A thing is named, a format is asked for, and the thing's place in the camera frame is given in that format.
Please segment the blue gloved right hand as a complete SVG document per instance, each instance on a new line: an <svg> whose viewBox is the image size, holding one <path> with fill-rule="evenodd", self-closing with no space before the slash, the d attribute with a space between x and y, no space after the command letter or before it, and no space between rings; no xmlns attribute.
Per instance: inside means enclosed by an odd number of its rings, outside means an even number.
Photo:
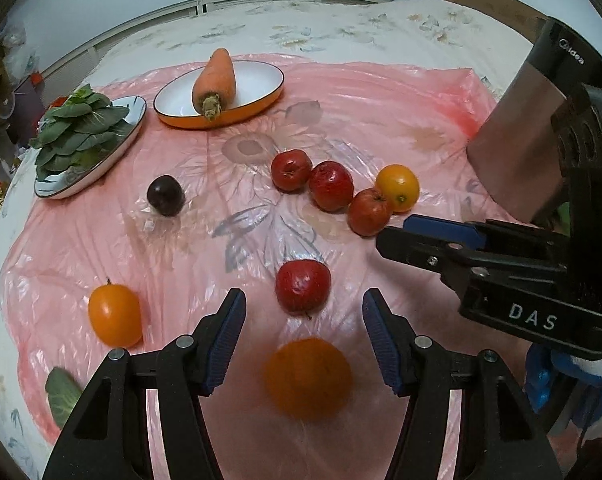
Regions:
<svg viewBox="0 0 602 480"><path fill-rule="evenodd" d="M569 424L602 437L602 359L589 361L532 344L525 360L524 390L548 434Z"/></svg>

